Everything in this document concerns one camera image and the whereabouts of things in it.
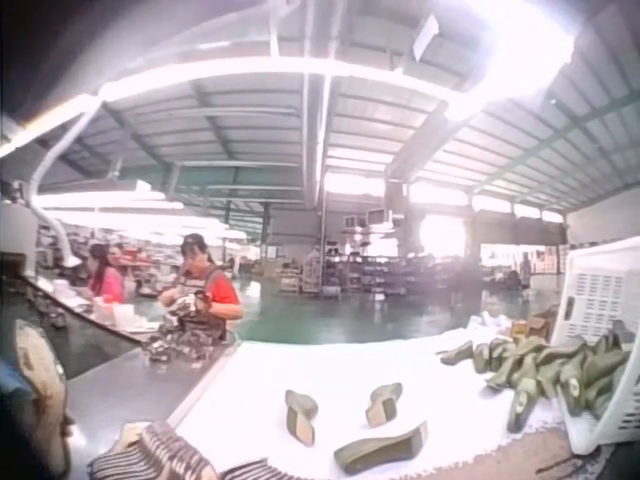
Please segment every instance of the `window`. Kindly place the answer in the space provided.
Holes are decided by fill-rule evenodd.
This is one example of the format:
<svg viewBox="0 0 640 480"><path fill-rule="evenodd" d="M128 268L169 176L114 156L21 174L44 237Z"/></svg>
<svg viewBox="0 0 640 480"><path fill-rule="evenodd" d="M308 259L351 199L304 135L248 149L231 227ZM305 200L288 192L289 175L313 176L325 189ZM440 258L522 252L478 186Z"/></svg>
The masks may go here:
<svg viewBox="0 0 640 480"><path fill-rule="evenodd" d="M324 176L324 187L327 192L345 195L374 195L384 196L384 180L382 178L367 178L362 175L327 172Z"/></svg>
<svg viewBox="0 0 640 480"><path fill-rule="evenodd" d="M435 257L462 257L466 243L464 220L444 215L427 215L420 226L420 241L425 253Z"/></svg>
<svg viewBox="0 0 640 480"><path fill-rule="evenodd" d="M528 205L521 205L519 203L516 203L513 206L513 213L516 214L516 217L540 218L539 209L529 207Z"/></svg>
<svg viewBox="0 0 640 480"><path fill-rule="evenodd" d="M409 187L409 199L415 203L437 203L440 205L468 205L467 194L451 188L434 187L425 182L416 182Z"/></svg>
<svg viewBox="0 0 640 480"><path fill-rule="evenodd" d="M511 213L511 204L508 201L485 195L474 196L471 199L471 205L473 205L473 209L476 212L478 210L490 210L492 212Z"/></svg>
<svg viewBox="0 0 640 480"><path fill-rule="evenodd" d="M552 222L552 223L563 223L564 222L564 218L562 218L562 215L560 215L559 213L556 213L556 212L549 212L547 210L543 210L542 211L542 219L545 222Z"/></svg>

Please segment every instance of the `green shoe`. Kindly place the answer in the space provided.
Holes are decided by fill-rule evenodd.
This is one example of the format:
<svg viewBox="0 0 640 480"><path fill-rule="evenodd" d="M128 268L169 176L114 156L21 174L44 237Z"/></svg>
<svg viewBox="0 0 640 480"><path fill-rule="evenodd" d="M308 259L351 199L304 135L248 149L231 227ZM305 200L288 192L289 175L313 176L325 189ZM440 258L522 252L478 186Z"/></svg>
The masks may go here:
<svg viewBox="0 0 640 480"><path fill-rule="evenodd" d="M502 367L505 359L507 358L507 354L516 349L515 343L506 342L501 345L498 345L493 352L491 353L491 363L490 370L492 372L497 372Z"/></svg>
<svg viewBox="0 0 640 480"><path fill-rule="evenodd" d="M287 430L300 443L311 447L316 434L311 421L318 413L318 404L309 395L287 390L284 395L287 405Z"/></svg>
<svg viewBox="0 0 640 480"><path fill-rule="evenodd" d="M444 352L440 361L445 365L453 366L470 358L473 358L473 342L468 341L454 350Z"/></svg>
<svg viewBox="0 0 640 480"><path fill-rule="evenodd" d="M529 337L523 340L513 351L506 354L507 357L524 357L530 353L538 353L548 348L547 342L540 337Z"/></svg>
<svg viewBox="0 0 640 480"><path fill-rule="evenodd" d="M573 358L588 347L587 341L582 337L570 338L568 342L559 347L550 347L540 353L537 364L539 367L549 365L560 359Z"/></svg>
<svg viewBox="0 0 640 480"><path fill-rule="evenodd" d="M536 367L536 361L538 358L537 353L530 353L524 360L522 360L522 366L515 372L509 379L509 386L516 388L524 377L536 378L538 375L538 368Z"/></svg>
<svg viewBox="0 0 640 480"><path fill-rule="evenodd" d="M356 475L387 463L415 458L427 441L427 422L397 437L365 438L339 448L333 454L347 475Z"/></svg>
<svg viewBox="0 0 640 480"><path fill-rule="evenodd" d="M612 347L630 352L634 343L636 343L635 333L629 330L622 320L614 320L611 330L613 331Z"/></svg>
<svg viewBox="0 0 640 480"><path fill-rule="evenodd" d="M366 411L369 426L379 427L396 418L398 415L397 402L401 395L402 384L400 382L376 388L371 393L371 405Z"/></svg>
<svg viewBox="0 0 640 480"><path fill-rule="evenodd" d="M593 355L583 367L583 382L589 388L601 378L612 375L620 365L629 360L629 352L611 350L604 355Z"/></svg>
<svg viewBox="0 0 640 480"><path fill-rule="evenodd" d="M491 366L491 357L489 355L489 344L481 343L476 345L473 351L473 368L476 373L487 373Z"/></svg>
<svg viewBox="0 0 640 480"><path fill-rule="evenodd" d="M521 364L522 358L520 357L507 358L500 367L500 370L498 370L495 375L492 375L491 378L487 379L487 385L496 390L509 388L511 377L518 368L520 368Z"/></svg>
<svg viewBox="0 0 640 480"><path fill-rule="evenodd" d="M565 363L566 360L560 358L538 369L538 383L540 384L540 391L545 398L556 398L558 396L556 384L560 379L560 371Z"/></svg>
<svg viewBox="0 0 640 480"><path fill-rule="evenodd" d="M585 350L569 360L560 370L560 391L567 404L569 414L578 416L584 411L584 386L582 384L582 365L591 355Z"/></svg>
<svg viewBox="0 0 640 480"><path fill-rule="evenodd" d="M602 395L601 397L597 397L591 406L591 413L593 416L600 420L604 417L607 408L609 408L609 403L611 403L611 399L613 398L613 393L607 393Z"/></svg>
<svg viewBox="0 0 640 480"><path fill-rule="evenodd" d="M589 410L593 410L598 398L612 393L613 375L607 375L593 383L589 388L585 389L584 404Z"/></svg>
<svg viewBox="0 0 640 480"><path fill-rule="evenodd" d="M522 378L511 403L509 421L507 422L507 430L509 432L519 433L522 431L527 424L529 415L533 411L533 407L538 402L538 398L540 398L540 390L536 379L531 377Z"/></svg>

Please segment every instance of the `cap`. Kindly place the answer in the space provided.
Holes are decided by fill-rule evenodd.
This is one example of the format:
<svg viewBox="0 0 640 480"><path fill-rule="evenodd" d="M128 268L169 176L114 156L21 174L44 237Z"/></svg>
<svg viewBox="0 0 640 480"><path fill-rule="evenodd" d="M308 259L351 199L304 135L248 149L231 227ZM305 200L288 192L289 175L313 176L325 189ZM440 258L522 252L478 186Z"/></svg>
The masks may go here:
<svg viewBox="0 0 640 480"><path fill-rule="evenodd" d="M204 237L199 233L190 233L186 235L182 240L180 246L180 252L182 255L186 255L187 252L192 252L194 248L197 248L201 252L207 251L207 243L204 241Z"/></svg>

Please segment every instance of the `air conditioner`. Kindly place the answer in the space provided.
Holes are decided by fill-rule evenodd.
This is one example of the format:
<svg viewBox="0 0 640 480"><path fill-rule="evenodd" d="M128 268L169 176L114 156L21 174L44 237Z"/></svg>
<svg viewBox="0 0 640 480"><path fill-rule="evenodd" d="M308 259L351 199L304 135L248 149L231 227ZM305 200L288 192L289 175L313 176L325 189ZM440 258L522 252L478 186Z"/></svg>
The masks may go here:
<svg viewBox="0 0 640 480"><path fill-rule="evenodd" d="M344 228L356 228L357 219L355 215L349 215L344 217Z"/></svg>
<svg viewBox="0 0 640 480"><path fill-rule="evenodd" d="M382 225L390 221L389 212L384 208L376 208L367 212L367 225Z"/></svg>

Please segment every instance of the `plastic crate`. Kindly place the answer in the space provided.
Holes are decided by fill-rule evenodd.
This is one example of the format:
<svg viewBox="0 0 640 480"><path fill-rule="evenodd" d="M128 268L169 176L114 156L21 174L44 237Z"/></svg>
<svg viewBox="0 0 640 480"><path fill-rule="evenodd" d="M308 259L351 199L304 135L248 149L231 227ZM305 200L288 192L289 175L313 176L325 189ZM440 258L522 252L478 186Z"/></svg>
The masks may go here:
<svg viewBox="0 0 640 480"><path fill-rule="evenodd" d="M590 413L570 416L559 395L571 449L578 455L599 445L640 440L640 237L569 254L551 343L561 344L575 335L594 343L616 319L636 332L636 342L600 421Z"/></svg>

